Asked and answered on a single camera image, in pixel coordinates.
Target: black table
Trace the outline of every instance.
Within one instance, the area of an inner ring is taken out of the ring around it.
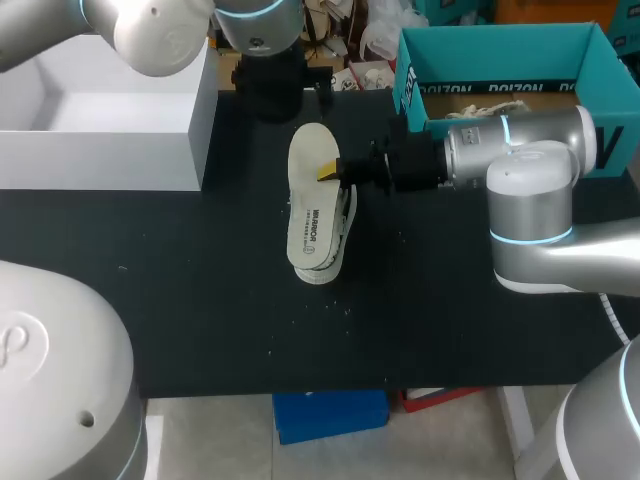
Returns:
[[[344,155],[393,114],[388,92],[338,94]],[[119,312],[146,397],[560,384],[620,347],[594,294],[525,296],[495,280],[482,190],[359,191],[342,273],[302,283],[286,258],[285,125],[221,94],[200,193],[0,192],[0,256],[74,277]],[[640,214],[628,175],[581,181],[575,219]],[[640,302],[612,298],[623,327]]]

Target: shoe insole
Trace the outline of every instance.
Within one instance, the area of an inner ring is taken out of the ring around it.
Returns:
[[[318,182],[318,169],[340,156],[338,144],[322,124],[298,129],[289,147],[291,216],[287,257],[294,267],[312,269],[331,253],[340,181]]]

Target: plastic bag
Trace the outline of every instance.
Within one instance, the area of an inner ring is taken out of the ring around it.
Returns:
[[[427,18],[415,11],[408,0],[369,0],[369,19],[360,41],[360,58],[364,60],[368,46],[385,60],[395,60],[401,30],[428,26]]]

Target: blue box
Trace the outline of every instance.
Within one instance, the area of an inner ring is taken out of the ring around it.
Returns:
[[[304,442],[386,425],[389,404],[381,390],[273,395],[280,443]]]
[[[430,120],[421,92],[575,92],[598,135],[591,177],[619,176],[640,139],[640,90],[598,25],[482,25],[406,29],[393,98],[410,131],[444,138],[477,119]]]
[[[463,15],[491,6],[492,0],[415,0],[415,8],[429,25],[458,25]]]
[[[607,33],[618,55],[640,51],[640,0],[620,0]]]

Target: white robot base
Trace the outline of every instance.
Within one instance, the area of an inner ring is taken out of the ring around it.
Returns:
[[[0,284],[2,477],[141,480],[145,415],[116,312],[43,270],[0,262]]]

